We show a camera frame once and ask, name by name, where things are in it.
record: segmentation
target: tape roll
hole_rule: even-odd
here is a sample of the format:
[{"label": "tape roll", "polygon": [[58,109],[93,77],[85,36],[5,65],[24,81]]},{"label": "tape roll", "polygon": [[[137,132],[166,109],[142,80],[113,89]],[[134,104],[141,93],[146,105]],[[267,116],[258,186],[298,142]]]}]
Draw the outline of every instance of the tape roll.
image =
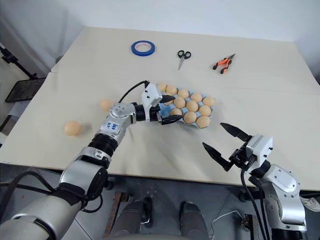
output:
[{"label": "tape roll", "polygon": [[[138,47],[139,46],[148,46],[150,49],[148,51],[139,51]],[[150,41],[136,41],[132,44],[131,46],[131,50],[135,55],[141,56],[141,57],[145,57],[145,56],[149,56],[151,54],[153,54],[156,50],[156,46],[150,42]]]}]

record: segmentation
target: blue egg tray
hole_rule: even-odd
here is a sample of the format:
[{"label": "blue egg tray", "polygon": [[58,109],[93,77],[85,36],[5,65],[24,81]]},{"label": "blue egg tray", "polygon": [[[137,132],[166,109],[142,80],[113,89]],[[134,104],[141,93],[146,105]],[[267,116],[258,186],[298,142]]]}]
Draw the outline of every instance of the blue egg tray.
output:
[{"label": "blue egg tray", "polygon": [[[177,87],[177,91],[178,91],[178,92],[179,92],[181,89],[183,89],[183,88],[182,88],[182,87]],[[187,98],[184,99],[186,104],[187,104],[187,102],[191,101],[190,96],[191,96],[193,93],[195,93],[195,91],[190,91],[190,90],[188,90],[188,92],[189,92],[189,97],[187,97]],[[197,104],[198,104],[198,110],[199,110],[199,108],[200,108],[201,106],[205,105],[202,101],[197,102]],[[169,104],[168,106],[166,106],[166,105],[163,104],[163,103],[159,103],[159,106],[160,106],[160,116],[163,117],[163,118],[168,117],[168,116],[170,115],[170,112],[171,112],[172,109],[176,109],[176,106],[175,106],[174,103],[171,103],[171,104]],[[214,111],[214,106],[211,106],[210,108],[211,108],[211,114],[212,114],[212,112]],[[181,110],[183,116],[184,116],[187,112],[189,112],[189,110],[187,109],[187,107],[183,107],[183,108],[181,108],[180,110]],[[197,118],[197,119],[198,119],[199,117],[201,117],[201,113],[200,113],[199,111],[197,111],[195,114],[196,114],[196,118]],[[196,127],[196,128],[199,128],[196,122],[193,122],[193,123],[191,123],[191,124],[187,124],[187,123],[185,123],[184,118],[181,118],[179,121],[180,121],[180,122],[183,122],[184,124],[186,124],[186,125],[188,125],[188,126],[194,126],[194,127]]]}]

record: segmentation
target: pliers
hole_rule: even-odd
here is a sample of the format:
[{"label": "pliers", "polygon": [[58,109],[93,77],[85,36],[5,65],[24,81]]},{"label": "pliers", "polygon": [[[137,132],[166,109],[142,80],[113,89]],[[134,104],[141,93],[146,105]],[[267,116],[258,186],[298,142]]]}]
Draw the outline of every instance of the pliers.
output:
[{"label": "pliers", "polygon": [[227,72],[228,67],[230,66],[230,64],[232,63],[232,59],[234,58],[236,54],[232,54],[229,57],[225,57],[223,60],[218,61],[214,66],[213,66],[213,70],[216,70],[218,66],[220,65],[226,65],[224,68],[221,69],[220,73],[221,74],[225,74]]}]

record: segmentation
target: white cable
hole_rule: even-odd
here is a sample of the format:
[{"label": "white cable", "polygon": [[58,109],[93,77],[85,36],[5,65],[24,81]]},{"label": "white cable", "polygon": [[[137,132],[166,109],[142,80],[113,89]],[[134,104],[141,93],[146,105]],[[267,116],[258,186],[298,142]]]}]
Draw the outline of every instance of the white cable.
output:
[{"label": "white cable", "polygon": [[216,222],[217,220],[219,220],[222,217],[225,217],[225,216],[227,216],[229,214],[233,214],[233,213],[237,213],[240,216],[240,218],[242,218],[242,219],[244,218],[243,216],[241,216],[241,214],[237,210],[234,210],[234,211],[231,211],[231,212],[228,212],[226,214],[223,214],[223,215],[217,217],[216,219],[212,220],[212,222],[210,224],[210,228],[208,229],[208,232],[210,231],[210,229],[212,229],[212,231],[213,231],[213,234],[212,234],[210,240],[213,240],[215,238],[215,230],[214,230],[214,227],[213,227],[214,222]]}]

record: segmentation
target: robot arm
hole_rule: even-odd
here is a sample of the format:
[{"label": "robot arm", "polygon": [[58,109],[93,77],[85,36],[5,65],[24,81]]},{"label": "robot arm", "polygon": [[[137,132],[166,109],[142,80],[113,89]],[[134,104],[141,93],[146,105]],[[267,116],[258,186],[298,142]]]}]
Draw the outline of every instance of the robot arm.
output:
[{"label": "robot arm", "polygon": [[236,165],[250,173],[249,181],[257,187],[262,187],[272,239],[308,239],[305,209],[300,201],[298,179],[291,171],[267,161],[268,155],[273,150],[272,137],[258,134],[251,136],[230,124],[221,123],[221,125],[228,133],[244,141],[240,149],[236,149],[229,157],[230,161],[223,159],[213,147],[204,142],[202,144],[209,155],[226,171]]},{"label": "robot arm", "polygon": [[51,195],[32,202],[11,220],[0,226],[2,240],[59,240],[77,213],[89,201],[99,197],[108,178],[107,169],[114,151],[126,134],[127,127],[139,121],[174,123],[182,116],[160,117],[159,103],[172,96],[162,96],[157,87],[147,83],[142,104],[116,103],[88,146],[63,171],[59,186]]}]

